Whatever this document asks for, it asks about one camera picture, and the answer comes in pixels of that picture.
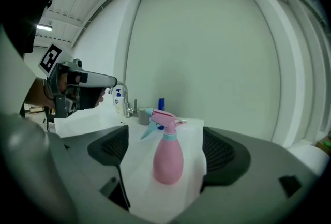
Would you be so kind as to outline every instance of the faucet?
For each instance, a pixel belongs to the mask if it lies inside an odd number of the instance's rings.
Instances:
[[[128,87],[125,85],[125,83],[118,81],[117,85],[120,85],[123,87],[123,97],[124,97],[124,116],[126,118],[133,116],[138,116],[137,115],[137,99],[135,99],[133,101],[133,107],[130,107],[129,105],[129,101],[128,101]],[[113,93],[114,88],[110,88],[108,93],[112,94]]]

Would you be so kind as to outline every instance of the blue bottle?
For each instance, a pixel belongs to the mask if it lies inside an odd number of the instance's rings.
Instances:
[[[158,107],[158,109],[164,111],[164,98],[160,98],[159,99],[159,107]],[[159,126],[158,129],[164,130],[164,126]]]

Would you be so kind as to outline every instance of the black mesh pad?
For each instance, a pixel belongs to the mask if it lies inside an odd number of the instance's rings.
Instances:
[[[203,128],[202,150],[207,174],[203,177],[201,192],[205,186],[233,184],[250,166],[250,154],[243,145],[208,127]]]
[[[113,193],[109,195],[109,199],[129,210],[130,203],[126,196],[121,169],[119,165],[123,160],[126,150],[129,147],[129,127],[122,126],[121,128],[109,133],[108,135],[93,141],[88,147],[89,155],[102,165],[116,166],[119,172],[121,182],[115,188]]]

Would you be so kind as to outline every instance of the person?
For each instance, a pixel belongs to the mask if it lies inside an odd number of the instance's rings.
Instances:
[[[34,39],[44,10],[51,6],[52,0],[5,0],[1,2],[1,19],[8,38],[19,55],[24,58],[25,53],[32,53]],[[64,92],[67,88],[67,74],[58,80],[58,89]],[[98,102],[103,102],[102,91]],[[24,100],[24,103],[54,108],[53,96],[45,86],[43,79],[36,78]],[[24,116],[24,107],[20,111]]]

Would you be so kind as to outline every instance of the spray bottle trigger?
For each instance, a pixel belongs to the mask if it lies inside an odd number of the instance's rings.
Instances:
[[[152,118],[149,119],[149,126],[148,126],[148,129],[147,131],[144,133],[144,135],[141,136],[140,140],[146,138],[150,133],[152,133],[154,130],[157,130],[158,127],[160,127],[161,125],[154,122],[152,120]]]

